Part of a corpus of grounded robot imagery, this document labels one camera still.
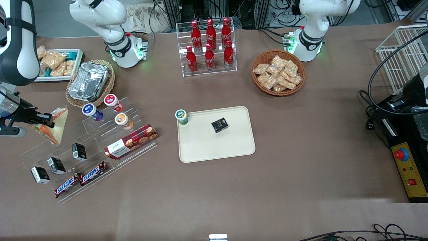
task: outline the red button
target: red button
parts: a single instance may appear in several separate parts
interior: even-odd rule
[[[406,155],[404,154],[404,151],[402,151],[402,150],[396,150],[396,151],[394,152],[394,156],[395,156],[398,160],[403,160],[403,159],[406,157]]]
[[[411,185],[411,186],[416,185],[416,180],[415,179],[409,179],[409,185]]]

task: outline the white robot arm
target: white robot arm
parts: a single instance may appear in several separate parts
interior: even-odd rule
[[[306,16],[306,24],[294,33],[294,54],[301,61],[313,60],[329,27],[327,16],[353,13],[359,5],[360,0],[300,0],[299,9]]]
[[[0,47],[0,81],[19,86],[30,84],[40,72],[33,2],[0,0],[0,6],[7,27],[7,43]]]
[[[143,60],[141,38],[127,36],[121,24],[127,19],[125,6],[117,0],[73,0],[71,16],[98,33],[110,48],[113,59],[123,68]]]

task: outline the red cookie box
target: red cookie box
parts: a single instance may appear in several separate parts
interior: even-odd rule
[[[145,125],[104,148],[107,157],[119,159],[159,135],[151,125]]]

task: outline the bottle cap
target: bottle cap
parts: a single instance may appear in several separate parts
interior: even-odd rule
[[[116,122],[116,124],[123,126],[128,123],[128,116],[123,113],[117,114],[114,118],[114,121]]]
[[[117,102],[117,97],[114,94],[108,94],[104,97],[104,104],[106,104],[108,107],[115,106]]]
[[[177,120],[179,121],[184,121],[187,118],[187,113],[185,110],[177,110],[175,112],[175,117],[177,118]]]
[[[97,108],[95,107],[94,104],[89,103],[82,107],[82,113],[85,116],[93,116],[95,112],[97,112]]]

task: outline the white tray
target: white tray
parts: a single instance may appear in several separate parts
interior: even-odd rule
[[[245,106],[187,114],[189,122],[178,128],[180,160],[200,162],[251,155],[256,151],[250,115]],[[216,133],[211,123],[225,118],[229,127]]]
[[[34,82],[58,82],[58,81],[67,81],[70,80],[73,75],[77,72],[82,61],[83,52],[78,48],[68,48],[68,49],[47,49],[46,51],[57,51],[60,53],[64,52],[77,52],[76,61],[74,63],[73,71],[70,76],[59,76],[59,77],[37,77]]]

